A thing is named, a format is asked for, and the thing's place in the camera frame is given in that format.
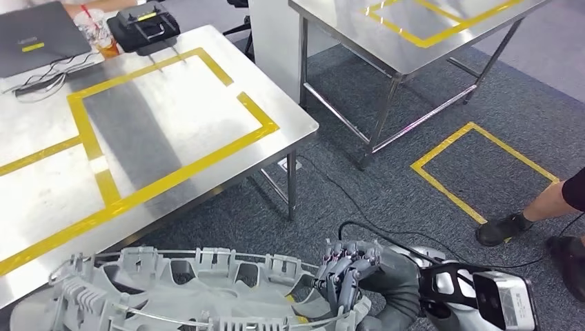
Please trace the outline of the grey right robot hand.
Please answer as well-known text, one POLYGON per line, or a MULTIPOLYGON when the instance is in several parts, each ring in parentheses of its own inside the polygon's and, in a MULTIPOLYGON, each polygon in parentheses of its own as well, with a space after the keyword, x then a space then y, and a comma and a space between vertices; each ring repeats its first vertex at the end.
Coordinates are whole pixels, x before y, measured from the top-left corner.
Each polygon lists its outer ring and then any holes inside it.
POLYGON ((312 287, 332 311, 347 313, 361 290, 380 294, 386 301, 380 316, 398 312, 419 314, 419 266, 394 249, 367 241, 334 241, 327 244, 323 263, 312 287))

